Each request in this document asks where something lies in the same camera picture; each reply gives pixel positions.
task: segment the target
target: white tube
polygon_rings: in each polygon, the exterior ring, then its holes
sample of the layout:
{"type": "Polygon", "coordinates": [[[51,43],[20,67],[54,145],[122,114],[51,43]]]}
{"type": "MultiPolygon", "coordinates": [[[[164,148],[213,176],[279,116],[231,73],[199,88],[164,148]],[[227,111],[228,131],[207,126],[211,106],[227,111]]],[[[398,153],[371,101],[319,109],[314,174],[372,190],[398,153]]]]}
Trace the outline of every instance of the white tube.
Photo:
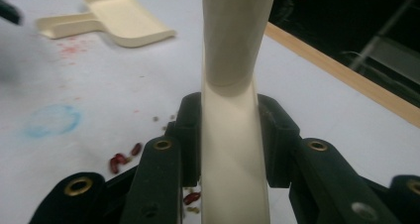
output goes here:
{"type": "Polygon", "coordinates": [[[250,82],[273,0],[203,0],[207,81],[250,82]]]}
{"type": "Polygon", "coordinates": [[[268,224],[254,65],[272,0],[203,0],[203,224],[268,224]]]}

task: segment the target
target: dustpan handle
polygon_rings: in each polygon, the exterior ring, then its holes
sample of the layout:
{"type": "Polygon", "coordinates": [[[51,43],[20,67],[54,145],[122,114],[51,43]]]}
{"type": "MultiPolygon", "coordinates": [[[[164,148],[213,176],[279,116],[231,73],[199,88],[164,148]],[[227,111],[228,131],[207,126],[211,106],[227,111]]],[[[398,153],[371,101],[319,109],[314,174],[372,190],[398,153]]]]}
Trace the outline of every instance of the dustpan handle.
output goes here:
{"type": "Polygon", "coordinates": [[[40,33],[50,39],[59,39],[93,31],[103,26],[92,13],[42,18],[37,21],[40,33]]]}

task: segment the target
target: blue circle mark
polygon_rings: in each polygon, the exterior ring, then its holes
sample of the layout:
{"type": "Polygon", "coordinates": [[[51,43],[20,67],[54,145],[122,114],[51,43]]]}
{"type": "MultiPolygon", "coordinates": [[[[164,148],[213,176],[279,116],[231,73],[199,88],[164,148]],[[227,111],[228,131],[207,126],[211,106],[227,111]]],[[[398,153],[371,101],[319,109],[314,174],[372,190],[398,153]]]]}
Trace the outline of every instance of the blue circle mark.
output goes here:
{"type": "Polygon", "coordinates": [[[72,106],[48,106],[31,115],[25,127],[25,134],[33,138],[42,138],[68,133],[77,127],[80,118],[80,113],[72,106]]]}

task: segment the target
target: red stain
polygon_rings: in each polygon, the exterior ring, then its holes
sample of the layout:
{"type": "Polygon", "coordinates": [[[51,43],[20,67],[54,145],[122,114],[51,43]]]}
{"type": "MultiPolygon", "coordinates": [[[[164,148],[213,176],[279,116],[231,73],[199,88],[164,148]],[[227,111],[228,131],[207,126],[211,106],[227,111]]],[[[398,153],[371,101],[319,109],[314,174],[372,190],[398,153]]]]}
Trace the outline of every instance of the red stain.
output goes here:
{"type": "Polygon", "coordinates": [[[67,38],[63,43],[58,43],[56,45],[60,47],[59,53],[61,58],[72,58],[77,54],[85,53],[87,52],[88,46],[85,40],[79,40],[78,37],[67,38]]]}
{"type": "Polygon", "coordinates": [[[78,47],[65,47],[61,50],[63,54],[76,54],[78,52],[78,47]]]}

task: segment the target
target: white table surface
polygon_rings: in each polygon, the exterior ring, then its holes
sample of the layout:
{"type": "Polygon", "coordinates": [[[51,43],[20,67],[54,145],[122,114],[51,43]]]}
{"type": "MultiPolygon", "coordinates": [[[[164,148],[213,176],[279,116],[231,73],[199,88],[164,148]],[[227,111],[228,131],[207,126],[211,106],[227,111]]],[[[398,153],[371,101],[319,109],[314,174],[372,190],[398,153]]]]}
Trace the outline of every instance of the white table surface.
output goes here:
{"type": "MultiPolygon", "coordinates": [[[[0,20],[1,223],[27,223],[71,174],[113,177],[110,158],[162,135],[182,97],[201,89],[201,0],[138,1],[177,36],[136,49],[104,33],[49,40],[35,20],[83,12],[82,0],[9,1],[24,23],[0,20]]],[[[418,128],[270,38],[255,73],[259,93],[283,106],[303,138],[332,143],[360,175],[385,186],[397,174],[420,175],[418,128]]],[[[269,190],[271,223],[296,222],[287,194],[269,190]]]]}

